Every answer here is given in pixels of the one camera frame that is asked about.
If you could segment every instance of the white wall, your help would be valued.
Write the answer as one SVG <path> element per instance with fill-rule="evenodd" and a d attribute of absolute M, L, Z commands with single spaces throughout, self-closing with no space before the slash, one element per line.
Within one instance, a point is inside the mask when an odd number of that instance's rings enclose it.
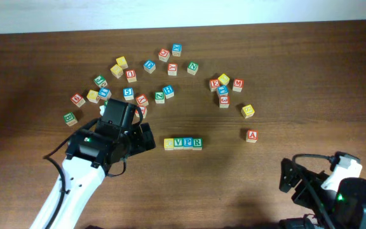
<path fill-rule="evenodd" d="M 366 0 L 0 0 L 0 33 L 366 19 Z"/>

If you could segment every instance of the green block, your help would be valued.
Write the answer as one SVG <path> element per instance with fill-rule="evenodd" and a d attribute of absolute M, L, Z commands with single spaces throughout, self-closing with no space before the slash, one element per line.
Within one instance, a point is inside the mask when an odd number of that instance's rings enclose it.
<path fill-rule="evenodd" d="M 105 81 L 105 79 L 101 75 L 100 76 L 97 76 L 97 78 L 94 79 L 94 83 L 97 86 L 100 86 L 104 81 Z"/>
<path fill-rule="evenodd" d="M 198 64 L 192 61 L 192 62 L 190 62 L 190 64 L 189 64 L 189 68 L 190 68 L 191 70 L 195 71 L 195 70 L 198 68 Z"/>
<path fill-rule="evenodd" d="M 75 120 L 75 119 L 76 119 L 76 117 L 74 116 L 74 114 L 73 114 L 72 112 L 70 112 L 70 113 L 68 113 L 68 114 L 65 114 L 65 115 L 63 116 L 63 118 L 64 118 L 64 121 L 65 121 L 66 123 L 68 123 L 68 122 L 70 122 L 70 121 L 72 121 L 72 120 Z"/>
<path fill-rule="evenodd" d="M 183 138 L 175 138 L 174 139 L 175 149 L 183 149 Z"/>
<path fill-rule="evenodd" d="M 203 139 L 193 139 L 193 150 L 203 149 Z"/>
<path fill-rule="evenodd" d="M 155 92 L 155 99 L 164 99 L 165 95 L 163 92 Z"/>

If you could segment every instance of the wooden table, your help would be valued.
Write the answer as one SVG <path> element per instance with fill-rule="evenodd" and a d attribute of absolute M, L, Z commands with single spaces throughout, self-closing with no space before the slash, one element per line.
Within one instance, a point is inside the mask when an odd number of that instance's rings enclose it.
<path fill-rule="evenodd" d="M 158 59 L 172 43 L 183 45 L 169 60 L 177 77 Z M 138 82 L 111 75 L 123 55 Z M 147 59 L 153 74 L 143 70 Z M 195 76 L 189 61 L 200 65 Z M 229 109 L 208 88 L 222 73 L 245 80 L 241 93 L 229 93 Z M 112 98 L 122 99 L 125 87 L 149 96 L 146 121 L 158 147 L 106 178 L 76 228 L 222 228 L 301 217 L 309 211 L 278 189 L 280 161 L 296 153 L 352 153 L 366 178 L 366 21 L 0 35 L 0 228 L 32 224 L 58 176 L 42 156 L 99 116 L 102 101 L 70 101 L 97 89 L 99 74 Z M 175 97 L 155 104 L 166 85 Z M 253 117 L 242 117 L 244 104 Z M 63 115 L 71 111 L 79 123 L 68 127 Z M 255 144 L 245 142 L 250 128 L 260 133 Z M 202 137 L 203 151 L 165 151 L 163 139 L 176 136 Z M 61 162 L 64 149 L 54 159 Z M 320 160 L 301 163 L 329 171 Z"/>

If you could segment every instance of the toy block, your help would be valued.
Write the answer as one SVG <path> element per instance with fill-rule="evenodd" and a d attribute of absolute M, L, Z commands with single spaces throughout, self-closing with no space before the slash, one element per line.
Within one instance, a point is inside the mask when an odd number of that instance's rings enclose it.
<path fill-rule="evenodd" d="M 241 109 L 241 114 L 244 116 L 244 118 L 249 118 L 252 115 L 254 115 L 255 111 L 254 108 L 251 106 L 251 104 L 246 105 Z"/>
<path fill-rule="evenodd" d="M 181 44 L 173 44 L 172 55 L 174 57 L 180 57 L 182 55 L 182 45 Z"/>
<path fill-rule="evenodd" d="M 226 86 L 229 83 L 229 77 L 226 74 L 222 74 L 218 79 L 221 85 Z"/>
<path fill-rule="evenodd" d="M 220 87 L 219 80 L 210 80 L 210 91 L 215 92 Z"/>
<path fill-rule="evenodd" d="M 152 74 L 153 71 L 155 71 L 155 69 L 156 69 L 155 62 L 153 62 L 151 60 L 147 60 L 147 62 L 145 62 L 145 64 L 144 64 L 144 69 L 145 69 L 145 71 L 149 72 L 149 74 Z"/>
<path fill-rule="evenodd" d="M 100 76 L 97 76 L 95 79 L 94 79 L 94 83 L 99 87 L 99 88 L 103 88 L 103 87 L 106 87 L 108 85 L 107 81 L 104 79 L 104 77 L 102 77 L 101 75 Z"/>
<path fill-rule="evenodd" d="M 170 99 L 175 96 L 175 91 L 170 85 L 163 88 L 163 93 L 165 94 L 166 99 Z"/>
<path fill-rule="evenodd" d="M 229 96 L 221 95 L 220 96 L 220 108 L 228 108 L 229 107 Z"/>
<path fill-rule="evenodd" d="M 128 68 L 128 64 L 126 63 L 125 57 L 117 58 L 116 61 L 118 66 L 121 67 L 122 69 Z"/>
<path fill-rule="evenodd" d="M 81 107 L 86 101 L 83 99 L 83 97 L 79 94 L 74 94 L 73 97 L 71 97 L 71 101 L 77 106 Z"/>
<path fill-rule="evenodd" d="M 98 92 L 100 99 L 107 101 L 111 97 L 111 92 L 106 88 L 101 88 Z"/>
<path fill-rule="evenodd" d="M 165 95 L 163 92 L 155 92 L 155 103 L 157 104 L 165 103 Z"/>
<path fill-rule="evenodd" d="M 138 108 L 140 108 L 140 110 L 142 111 L 143 118 L 146 118 L 147 108 L 146 107 L 143 107 L 143 106 L 138 106 Z M 135 111 L 135 115 L 139 118 L 139 112 L 138 112 L 138 110 Z"/>
<path fill-rule="evenodd" d="M 74 124 L 77 123 L 77 119 L 74 116 L 74 114 L 72 112 L 66 114 L 63 116 L 64 121 L 66 122 L 66 124 L 68 124 L 69 127 L 73 126 Z"/>
<path fill-rule="evenodd" d="M 183 138 L 183 149 L 193 149 L 193 138 L 192 137 Z"/>
<path fill-rule="evenodd" d="M 90 90 L 87 94 L 87 99 L 90 102 L 98 103 L 98 101 L 100 100 L 100 97 L 98 96 L 98 92 L 96 92 L 94 90 Z"/>
<path fill-rule="evenodd" d="M 126 74 L 126 80 L 128 80 L 129 83 L 137 81 L 137 74 L 135 73 L 135 70 L 126 71 L 125 74 Z"/>
<path fill-rule="evenodd" d="M 181 137 L 175 138 L 174 143 L 175 143 L 174 144 L 175 149 L 183 149 L 183 138 L 181 138 Z"/>
<path fill-rule="evenodd" d="M 148 106 L 149 105 L 149 101 L 147 100 L 147 98 L 144 94 L 137 97 L 137 103 L 139 106 Z"/>
<path fill-rule="evenodd" d="M 203 149 L 203 139 L 193 139 L 193 150 Z"/>
<path fill-rule="evenodd" d="M 217 95 L 221 97 L 222 95 L 228 95 L 228 87 L 221 86 L 217 88 Z"/>
<path fill-rule="evenodd" d="M 114 65 L 111 68 L 111 73 L 117 77 L 117 79 L 119 79 L 119 77 L 121 77 L 124 74 L 124 71 L 122 71 L 122 68 L 119 65 Z"/>
<path fill-rule="evenodd" d="M 187 67 L 187 72 L 192 75 L 195 75 L 197 73 L 197 70 L 198 70 L 198 64 L 194 63 L 193 61 L 190 62 L 189 67 Z"/>
<path fill-rule="evenodd" d="M 174 150 L 175 147 L 173 145 L 173 139 L 165 139 L 163 141 L 163 145 L 165 146 L 165 150 Z"/>
<path fill-rule="evenodd" d="M 126 101 L 133 100 L 133 89 L 132 88 L 124 88 L 123 93 L 124 93 L 124 98 Z"/>
<path fill-rule="evenodd" d="M 246 140 L 247 140 L 247 142 L 257 142 L 258 141 L 258 131 L 248 130 Z"/>
<path fill-rule="evenodd" d="M 168 64 L 168 75 L 177 76 L 177 64 Z"/>
<path fill-rule="evenodd" d="M 100 115 L 103 116 L 104 112 L 105 112 L 105 108 L 107 107 L 107 104 L 101 105 L 100 106 Z"/>
<path fill-rule="evenodd" d="M 159 52 L 159 59 L 163 62 L 168 62 L 168 59 L 170 57 L 170 52 L 164 48 L 162 48 Z"/>
<path fill-rule="evenodd" d="M 244 87 L 244 81 L 240 79 L 235 79 L 233 84 L 233 91 L 234 92 L 241 92 L 242 88 Z"/>

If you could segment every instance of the blue block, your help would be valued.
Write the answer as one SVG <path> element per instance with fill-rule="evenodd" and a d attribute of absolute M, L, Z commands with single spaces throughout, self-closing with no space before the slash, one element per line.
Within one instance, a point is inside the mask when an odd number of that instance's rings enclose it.
<path fill-rule="evenodd" d="M 147 60 L 147 62 L 145 62 L 144 64 L 145 67 L 147 67 L 148 69 L 153 68 L 153 66 L 155 66 L 155 62 L 151 61 L 151 60 Z"/>
<path fill-rule="evenodd" d="M 227 86 L 221 86 L 217 88 L 220 95 L 228 94 L 228 87 Z"/>
<path fill-rule="evenodd" d="M 169 94 L 174 93 L 174 90 L 173 90 L 172 86 L 168 85 L 163 88 L 163 93 L 165 93 L 165 95 L 169 95 Z"/>
<path fill-rule="evenodd" d="M 176 52 L 182 51 L 182 45 L 181 44 L 173 44 L 172 51 L 176 51 Z"/>
<path fill-rule="evenodd" d="M 185 148 L 185 149 L 193 148 L 193 138 L 192 137 L 183 138 L 183 148 Z"/>
<path fill-rule="evenodd" d="M 133 89 L 132 88 L 124 88 L 124 96 L 131 96 L 133 95 Z"/>
<path fill-rule="evenodd" d="M 103 96 L 103 97 L 107 97 L 109 93 L 109 90 L 106 88 L 101 88 L 100 91 L 98 92 L 99 96 Z"/>

